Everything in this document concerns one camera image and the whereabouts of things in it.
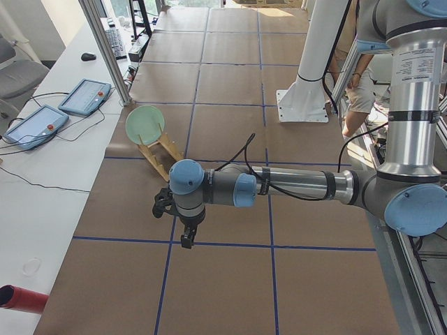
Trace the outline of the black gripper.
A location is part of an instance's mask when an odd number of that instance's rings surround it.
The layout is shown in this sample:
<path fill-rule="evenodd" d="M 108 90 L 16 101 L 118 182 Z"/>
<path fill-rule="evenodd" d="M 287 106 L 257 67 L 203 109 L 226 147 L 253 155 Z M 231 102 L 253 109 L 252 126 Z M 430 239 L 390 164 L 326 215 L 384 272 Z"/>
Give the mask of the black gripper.
<path fill-rule="evenodd" d="M 184 224 L 184 232 L 180 237 L 182 248 L 192 248 L 196 236 L 196 228 L 205 219 L 205 205 L 201 204 L 193 209 L 186 209 L 176 204 L 178 216 Z"/>

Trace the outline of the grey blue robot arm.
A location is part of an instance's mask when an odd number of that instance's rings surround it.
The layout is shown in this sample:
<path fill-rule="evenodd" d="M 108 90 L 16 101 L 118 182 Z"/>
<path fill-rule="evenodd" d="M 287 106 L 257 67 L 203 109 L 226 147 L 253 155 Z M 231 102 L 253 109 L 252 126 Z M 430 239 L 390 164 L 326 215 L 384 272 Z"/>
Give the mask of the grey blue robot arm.
<path fill-rule="evenodd" d="M 170 169 L 170 213 L 191 248 L 207 204 L 250 207 L 257 195 L 338 200 L 366 209 L 417 237 L 446 224 L 446 191 L 434 166 L 439 90 L 446 43 L 445 1 L 363 1 L 358 49 L 393 53 L 386 159 L 374 172 L 340 173 L 232 165 L 204 170 L 185 159 Z"/>

